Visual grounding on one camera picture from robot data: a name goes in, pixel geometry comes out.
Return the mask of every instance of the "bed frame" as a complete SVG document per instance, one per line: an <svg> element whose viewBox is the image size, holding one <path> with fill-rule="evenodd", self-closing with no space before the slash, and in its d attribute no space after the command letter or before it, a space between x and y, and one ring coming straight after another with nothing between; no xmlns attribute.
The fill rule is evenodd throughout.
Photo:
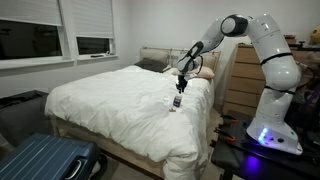
<svg viewBox="0 0 320 180"><path fill-rule="evenodd" d="M166 49L166 48L150 48L143 47L142 49L154 49L159 51L168 51L168 63L174 67L174 61L178 60L178 55L180 53L186 53L188 49ZM220 52L212 51L212 56L215 58L214 66L210 67L213 72L216 70L218 60L220 57ZM51 123L54 129L54 133L57 136L71 136L74 138L79 138L86 141L94 141L101 148L104 154L107 156L118 160L136 170L154 178L154 179L164 179L164 174L162 171L162 165L164 161L154 162L151 159L138 155L131 150L125 149L120 144L117 144L110 138L106 138L101 134L94 133L84 127L71 123L69 121L60 119L55 116L50 116Z"/></svg>

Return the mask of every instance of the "window blind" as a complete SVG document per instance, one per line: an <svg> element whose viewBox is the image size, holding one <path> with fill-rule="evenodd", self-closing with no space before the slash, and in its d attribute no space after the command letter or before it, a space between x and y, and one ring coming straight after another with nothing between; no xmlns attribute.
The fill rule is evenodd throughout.
<svg viewBox="0 0 320 180"><path fill-rule="evenodd" d="M72 0L76 36L113 38L111 0Z"/></svg>
<svg viewBox="0 0 320 180"><path fill-rule="evenodd" d="M62 25L58 0L0 0L0 20Z"/></svg>

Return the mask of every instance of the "blue suitcase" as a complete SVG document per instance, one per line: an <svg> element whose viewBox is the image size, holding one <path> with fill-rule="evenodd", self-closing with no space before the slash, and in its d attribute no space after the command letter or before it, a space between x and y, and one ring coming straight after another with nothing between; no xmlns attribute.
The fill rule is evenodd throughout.
<svg viewBox="0 0 320 180"><path fill-rule="evenodd" d="M0 179L88 179L99 155L94 142L33 134L0 162Z"/></svg>

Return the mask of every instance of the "bed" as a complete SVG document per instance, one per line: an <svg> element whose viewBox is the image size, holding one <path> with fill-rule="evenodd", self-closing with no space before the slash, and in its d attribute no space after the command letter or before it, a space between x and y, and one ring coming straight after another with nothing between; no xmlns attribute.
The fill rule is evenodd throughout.
<svg viewBox="0 0 320 180"><path fill-rule="evenodd" d="M52 90L45 113L57 135L61 130L95 141L113 157L165 179L199 179L208 160L206 128L214 101L213 79L188 82L181 107L169 112L177 76L174 68L185 49L143 47L141 60L172 68L156 73L132 65ZM203 54L215 71L220 52Z"/></svg>

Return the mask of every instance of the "white wall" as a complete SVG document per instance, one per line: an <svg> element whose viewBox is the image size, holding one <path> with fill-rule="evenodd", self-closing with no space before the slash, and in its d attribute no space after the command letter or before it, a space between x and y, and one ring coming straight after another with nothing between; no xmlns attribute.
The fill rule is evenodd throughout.
<svg viewBox="0 0 320 180"><path fill-rule="evenodd" d="M296 34L309 40L309 33L320 24L319 0L134 0L130 1L130 54L138 61L142 46L190 48L216 18L230 14L258 16L268 13L283 34ZM248 38L225 38L216 72L216 103L222 104L229 58L235 44L250 43Z"/></svg>
<svg viewBox="0 0 320 180"><path fill-rule="evenodd" d="M113 11L117 59L94 60L79 63L77 66L69 63L0 71L0 97L34 89L50 92L54 87L66 82L120 69L130 64L127 52L131 37L128 0L113 0Z"/></svg>

